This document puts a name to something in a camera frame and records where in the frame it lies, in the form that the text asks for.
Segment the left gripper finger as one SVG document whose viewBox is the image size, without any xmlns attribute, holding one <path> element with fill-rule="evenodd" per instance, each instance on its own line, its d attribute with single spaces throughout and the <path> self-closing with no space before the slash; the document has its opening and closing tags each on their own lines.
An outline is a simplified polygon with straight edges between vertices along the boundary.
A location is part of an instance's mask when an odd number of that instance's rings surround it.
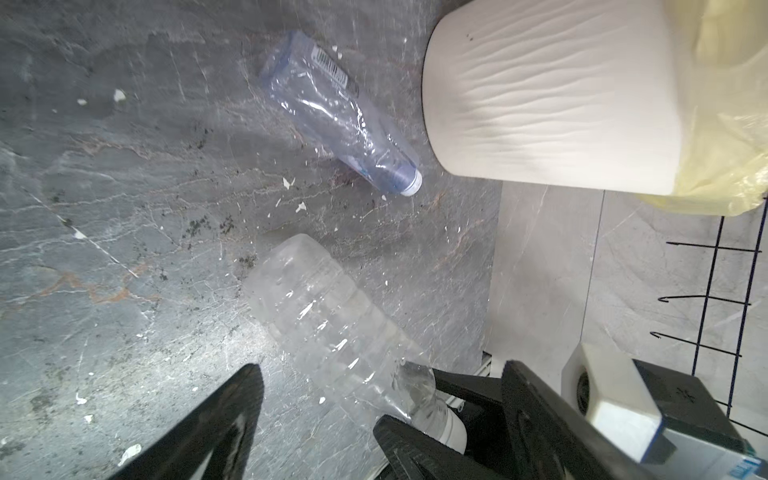
<svg viewBox="0 0 768 480">
<path fill-rule="evenodd" d="M 502 479 L 496 472 L 392 416 L 382 416 L 373 435 L 398 479 Z"/>
<path fill-rule="evenodd" d="M 260 366 L 246 364 L 114 479 L 241 479 L 264 399 Z"/>
<path fill-rule="evenodd" d="M 651 479 L 523 362 L 508 361 L 501 394 L 516 479 Z"/>
<path fill-rule="evenodd" d="M 502 381 L 500 378 L 473 376 L 433 370 L 437 390 L 461 402 L 452 410 L 461 420 L 502 419 Z"/>
</svg>

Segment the clear crushed bottle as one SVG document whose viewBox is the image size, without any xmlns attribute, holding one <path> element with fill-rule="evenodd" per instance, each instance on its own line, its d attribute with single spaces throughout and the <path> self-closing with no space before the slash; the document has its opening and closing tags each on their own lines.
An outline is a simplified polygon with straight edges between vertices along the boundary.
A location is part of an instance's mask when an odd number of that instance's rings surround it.
<svg viewBox="0 0 768 480">
<path fill-rule="evenodd" d="M 253 316 L 295 368 L 370 430 L 389 415 L 464 452 L 464 423 L 438 395 L 424 349 L 305 234 L 284 241 L 244 279 Z"/>
</svg>

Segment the clear bottle white cap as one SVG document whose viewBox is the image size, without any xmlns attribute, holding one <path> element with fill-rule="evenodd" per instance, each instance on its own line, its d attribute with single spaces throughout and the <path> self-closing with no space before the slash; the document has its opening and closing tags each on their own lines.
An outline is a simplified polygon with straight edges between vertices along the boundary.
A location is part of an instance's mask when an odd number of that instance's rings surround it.
<svg viewBox="0 0 768 480">
<path fill-rule="evenodd" d="M 301 31 L 270 52 L 259 79 L 297 130 L 323 145 L 381 192 L 405 197 L 421 188 L 419 157 L 332 56 Z"/>
</svg>

